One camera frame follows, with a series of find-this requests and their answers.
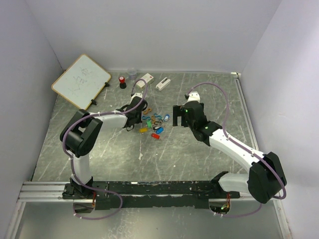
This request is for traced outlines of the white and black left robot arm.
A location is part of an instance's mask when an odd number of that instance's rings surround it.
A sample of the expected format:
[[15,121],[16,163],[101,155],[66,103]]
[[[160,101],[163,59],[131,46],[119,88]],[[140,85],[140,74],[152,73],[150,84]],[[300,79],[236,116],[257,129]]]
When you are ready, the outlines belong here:
[[60,135],[62,148],[71,161],[70,184],[82,199],[93,193],[93,176],[89,153],[100,130],[106,128],[130,129],[142,122],[142,111],[148,103],[140,93],[131,96],[130,103],[108,113],[89,113],[78,110]]

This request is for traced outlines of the red key tag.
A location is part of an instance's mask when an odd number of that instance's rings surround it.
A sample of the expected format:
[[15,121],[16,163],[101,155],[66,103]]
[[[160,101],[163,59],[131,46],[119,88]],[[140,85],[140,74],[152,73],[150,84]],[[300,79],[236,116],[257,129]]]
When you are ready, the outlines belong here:
[[152,133],[151,136],[155,139],[160,139],[160,136],[156,133]]

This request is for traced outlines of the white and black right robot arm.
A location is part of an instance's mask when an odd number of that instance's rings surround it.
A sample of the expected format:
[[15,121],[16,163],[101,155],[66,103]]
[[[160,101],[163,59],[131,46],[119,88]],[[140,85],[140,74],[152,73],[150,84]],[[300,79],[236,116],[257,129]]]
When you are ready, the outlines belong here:
[[211,186],[212,194],[217,198],[228,192],[249,193],[256,201],[265,204],[286,186],[286,177],[277,154],[267,154],[243,144],[229,135],[216,122],[207,120],[204,104],[189,101],[173,108],[173,126],[181,118],[181,126],[190,128],[196,140],[216,148],[239,163],[247,174],[222,173]]

